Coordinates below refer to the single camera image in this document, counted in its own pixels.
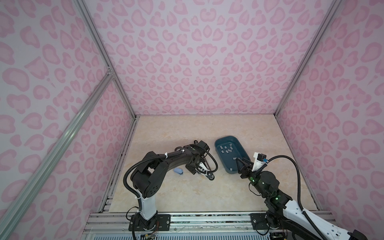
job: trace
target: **beige marble board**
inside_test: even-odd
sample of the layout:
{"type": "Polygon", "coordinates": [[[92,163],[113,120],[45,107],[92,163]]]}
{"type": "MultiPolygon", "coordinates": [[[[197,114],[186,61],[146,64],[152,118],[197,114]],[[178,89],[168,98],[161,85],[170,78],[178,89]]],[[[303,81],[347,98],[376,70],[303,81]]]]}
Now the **beige marble board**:
{"type": "MultiPolygon", "coordinates": [[[[210,153],[218,163],[215,179],[209,181],[202,175],[192,175],[184,166],[180,167],[183,175],[169,171],[156,194],[159,212],[267,210],[264,199],[249,191],[247,179],[225,171],[214,143],[228,135],[240,141],[252,161],[254,152],[264,153],[267,158],[280,154],[292,157],[273,115],[140,117],[109,212],[126,212],[138,206],[135,196],[122,183],[122,176],[129,167],[142,160],[147,152],[172,152],[175,147],[192,144],[194,140],[203,140],[210,146],[210,153]]],[[[265,170],[276,175],[283,192],[297,199],[297,174],[289,160],[276,159],[265,170]]],[[[301,202],[303,207],[317,210],[303,180],[301,202]]]]}

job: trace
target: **blue object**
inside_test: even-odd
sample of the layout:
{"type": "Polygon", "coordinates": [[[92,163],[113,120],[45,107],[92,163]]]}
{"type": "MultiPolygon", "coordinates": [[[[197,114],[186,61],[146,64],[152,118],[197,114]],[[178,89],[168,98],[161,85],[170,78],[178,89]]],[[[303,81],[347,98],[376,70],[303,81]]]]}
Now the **blue object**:
{"type": "Polygon", "coordinates": [[[181,168],[175,167],[175,168],[173,169],[173,171],[174,171],[175,173],[177,173],[177,174],[183,175],[183,169],[181,169],[181,168]]]}
{"type": "Polygon", "coordinates": [[[245,158],[251,161],[243,146],[241,146],[239,140],[237,140],[234,136],[217,139],[215,141],[215,149],[218,157],[224,165],[225,170],[229,174],[238,173],[236,158],[245,158]]]}

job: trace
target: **pink wall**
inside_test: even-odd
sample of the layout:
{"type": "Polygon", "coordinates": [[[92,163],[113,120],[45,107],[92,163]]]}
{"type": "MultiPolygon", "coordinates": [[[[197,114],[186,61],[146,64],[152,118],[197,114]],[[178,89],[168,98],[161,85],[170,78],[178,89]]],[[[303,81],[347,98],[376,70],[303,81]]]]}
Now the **pink wall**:
{"type": "Polygon", "coordinates": [[[278,120],[338,223],[384,236],[384,4],[348,0],[278,120]]]}
{"type": "Polygon", "coordinates": [[[137,114],[273,113],[331,0],[87,0],[137,114]]]}
{"type": "Polygon", "coordinates": [[[0,218],[106,73],[70,0],[0,7],[0,218]]]}
{"type": "Polygon", "coordinates": [[[10,239],[79,239],[101,201],[130,123],[111,83],[10,239]]]}

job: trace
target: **black mounting plate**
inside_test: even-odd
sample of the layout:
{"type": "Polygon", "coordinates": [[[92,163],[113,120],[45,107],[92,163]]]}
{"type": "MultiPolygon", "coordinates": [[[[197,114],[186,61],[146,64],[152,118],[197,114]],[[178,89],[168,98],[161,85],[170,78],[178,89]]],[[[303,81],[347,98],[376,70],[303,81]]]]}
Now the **black mounting plate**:
{"type": "Polygon", "coordinates": [[[253,230],[268,230],[265,214],[250,214],[253,230]]]}
{"type": "MultiPolygon", "coordinates": [[[[169,231],[170,226],[170,215],[169,214],[158,214],[156,217],[156,220],[159,222],[159,228],[158,231],[169,231]]],[[[132,231],[132,222],[129,223],[129,231],[132,231]]],[[[143,226],[136,226],[135,231],[148,231],[143,228],[143,226]]]]}

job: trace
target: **patterned wallpaper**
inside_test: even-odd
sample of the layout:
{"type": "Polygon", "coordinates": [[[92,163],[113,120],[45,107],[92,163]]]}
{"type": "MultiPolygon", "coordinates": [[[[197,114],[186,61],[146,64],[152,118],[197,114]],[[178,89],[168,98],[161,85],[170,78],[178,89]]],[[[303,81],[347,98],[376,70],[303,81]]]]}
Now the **patterned wallpaper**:
{"type": "Polygon", "coordinates": [[[384,236],[384,3],[348,0],[278,120],[322,206],[384,236]]]}
{"type": "Polygon", "coordinates": [[[105,73],[71,0],[0,3],[0,218],[105,73]]]}
{"type": "Polygon", "coordinates": [[[79,239],[99,206],[130,123],[110,83],[10,239],[79,239]]]}
{"type": "Polygon", "coordinates": [[[331,0],[87,0],[137,114],[273,113],[331,0]]]}

